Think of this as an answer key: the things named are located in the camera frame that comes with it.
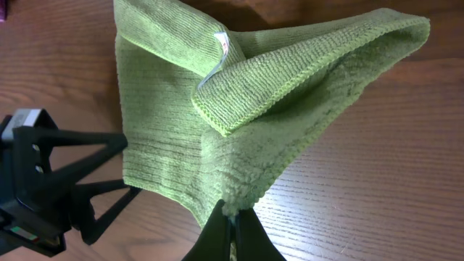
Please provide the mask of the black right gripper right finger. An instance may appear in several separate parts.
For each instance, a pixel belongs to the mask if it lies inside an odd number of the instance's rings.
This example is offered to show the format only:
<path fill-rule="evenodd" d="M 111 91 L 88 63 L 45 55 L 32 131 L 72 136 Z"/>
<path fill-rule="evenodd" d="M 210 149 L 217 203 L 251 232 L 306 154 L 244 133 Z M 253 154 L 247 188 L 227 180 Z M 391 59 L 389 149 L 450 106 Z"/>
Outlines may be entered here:
<path fill-rule="evenodd" d="M 235 244 L 238 261 L 286 261 L 253 209 L 241 210 L 236 216 Z"/>

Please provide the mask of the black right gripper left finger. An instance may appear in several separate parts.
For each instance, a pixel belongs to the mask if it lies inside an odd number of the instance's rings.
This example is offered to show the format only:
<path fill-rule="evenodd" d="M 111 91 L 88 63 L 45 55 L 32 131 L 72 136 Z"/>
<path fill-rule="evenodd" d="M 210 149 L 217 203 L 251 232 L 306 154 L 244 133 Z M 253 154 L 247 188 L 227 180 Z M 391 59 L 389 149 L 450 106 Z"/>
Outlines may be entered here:
<path fill-rule="evenodd" d="M 182 261 L 229 261 L 231 254 L 231 223 L 223 214 L 225 202 L 220 199 L 196 243 Z"/>

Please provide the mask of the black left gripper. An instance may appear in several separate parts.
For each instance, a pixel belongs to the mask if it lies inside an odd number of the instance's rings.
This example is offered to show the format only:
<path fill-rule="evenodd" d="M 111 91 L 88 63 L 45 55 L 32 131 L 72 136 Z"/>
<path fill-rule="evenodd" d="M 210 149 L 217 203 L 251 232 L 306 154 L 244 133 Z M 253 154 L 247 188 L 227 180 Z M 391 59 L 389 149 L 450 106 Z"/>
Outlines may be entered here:
<path fill-rule="evenodd" d="M 47 257 L 65 251 L 64 233 L 70 230 L 66 214 L 56 208 L 55 199 L 44 204 L 35 193 L 55 186 L 73 186 L 128 145 L 122 133 L 49 129 L 14 128 L 13 140 L 1 141 L 1 254 L 20 247 Z M 38 141 L 34 141 L 38 131 Z M 96 144 L 105 147 L 51 171 L 49 158 L 54 147 Z M 91 199 L 120 189 L 128 191 L 96 219 Z M 140 188 L 126 185 L 122 179 L 76 185 L 70 192 L 71 226 L 80 231 L 87 245 L 92 245 L 140 192 Z"/>

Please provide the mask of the light green cloth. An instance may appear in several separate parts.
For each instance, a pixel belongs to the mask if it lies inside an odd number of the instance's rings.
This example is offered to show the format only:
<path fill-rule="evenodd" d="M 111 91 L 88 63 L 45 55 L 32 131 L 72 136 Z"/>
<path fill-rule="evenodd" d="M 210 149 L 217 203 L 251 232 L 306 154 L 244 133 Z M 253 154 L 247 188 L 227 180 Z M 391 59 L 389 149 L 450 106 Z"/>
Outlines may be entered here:
<path fill-rule="evenodd" d="M 126 184 L 205 225 L 253 207 L 364 88 L 427 41 L 392 9 L 235 32 L 181 1 L 116 1 Z"/>

